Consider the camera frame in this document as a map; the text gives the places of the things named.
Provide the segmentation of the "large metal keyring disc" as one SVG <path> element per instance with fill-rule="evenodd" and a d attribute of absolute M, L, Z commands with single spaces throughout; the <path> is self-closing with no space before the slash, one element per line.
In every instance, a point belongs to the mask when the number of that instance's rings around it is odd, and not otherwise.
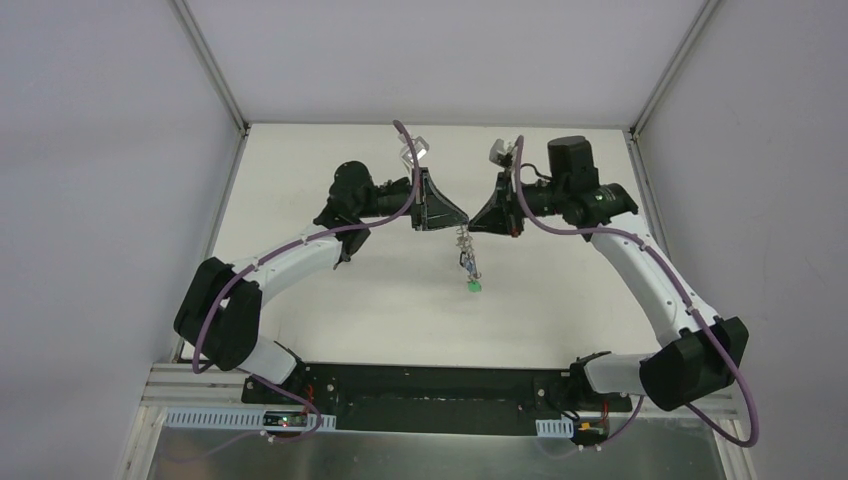
<path fill-rule="evenodd" d="M 459 226 L 457 228 L 456 234 L 457 234 L 457 236 L 456 236 L 456 246 L 459 249 L 458 264 L 465 271 L 465 273 L 467 275 L 467 283 L 470 282 L 470 281 L 478 281 L 480 283 L 481 274 L 480 274 L 478 267 L 477 267 L 477 261 L 476 261 L 475 252 L 474 252 L 474 248 L 473 248 L 473 237 L 471 236 L 471 233 L 469 231 L 468 226 L 467 225 Z M 474 262 L 474 264 L 476 266 L 476 272 L 475 272 L 474 275 L 471 275 L 465 269 L 465 263 L 467 261 L 473 261 Z"/>

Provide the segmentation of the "key with black tag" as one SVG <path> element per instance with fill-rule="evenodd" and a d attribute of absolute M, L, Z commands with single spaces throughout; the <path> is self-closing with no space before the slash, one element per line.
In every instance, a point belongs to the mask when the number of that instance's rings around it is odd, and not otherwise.
<path fill-rule="evenodd" d="M 336 264 L 333 266 L 334 270 L 337 270 L 342 264 L 348 263 L 350 259 L 344 255 L 340 256 Z"/>

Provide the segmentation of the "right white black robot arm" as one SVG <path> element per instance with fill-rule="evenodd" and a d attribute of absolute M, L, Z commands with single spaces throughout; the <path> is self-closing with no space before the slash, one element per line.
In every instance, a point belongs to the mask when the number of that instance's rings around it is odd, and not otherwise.
<path fill-rule="evenodd" d="M 741 319 L 722 317 L 680 278 L 623 186 L 604 184 L 583 136 L 547 144 L 550 172 L 518 181 L 519 148 L 498 139 L 489 160 L 495 190 L 471 220 L 473 232 L 519 236 L 530 218 L 560 216 L 615 269 L 645 313 L 660 348 L 643 355 L 593 354 L 574 363 L 569 400 L 595 408 L 607 393 L 647 396 L 672 411 L 732 385 L 749 339 Z"/>

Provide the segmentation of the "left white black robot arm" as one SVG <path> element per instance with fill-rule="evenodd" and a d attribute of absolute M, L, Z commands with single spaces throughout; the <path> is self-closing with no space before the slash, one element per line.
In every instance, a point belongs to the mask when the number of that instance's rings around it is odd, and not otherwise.
<path fill-rule="evenodd" d="M 325 207 L 297 237 L 236 262 L 210 257 L 198 266 L 177 311 L 175 332 L 211 365 L 263 377 L 279 403 L 297 402 L 305 390 L 305 378 L 295 371 L 299 359 L 260 335 L 262 308 L 307 276 L 350 261 L 372 228 L 399 216 L 409 217 L 416 231 L 469 221 L 435 187 L 427 169 L 416 179 L 377 185 L 365 164 L 341 164 Z"/>

